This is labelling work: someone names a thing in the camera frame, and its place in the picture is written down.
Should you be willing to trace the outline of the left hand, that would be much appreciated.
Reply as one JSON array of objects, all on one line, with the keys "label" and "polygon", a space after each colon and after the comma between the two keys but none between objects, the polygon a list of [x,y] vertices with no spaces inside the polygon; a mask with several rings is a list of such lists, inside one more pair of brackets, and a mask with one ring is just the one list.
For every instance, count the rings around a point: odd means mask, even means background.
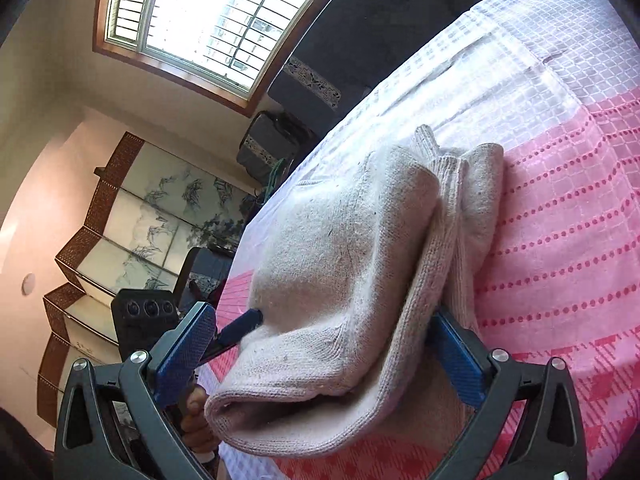
[{"label": "left hand", "polygon": [[186,414],[182,416],[180,424],[183,443],[198,454],[216,452],[220,443],[204,415],[207,399],[205,389],[196,386],[186,398]]}]

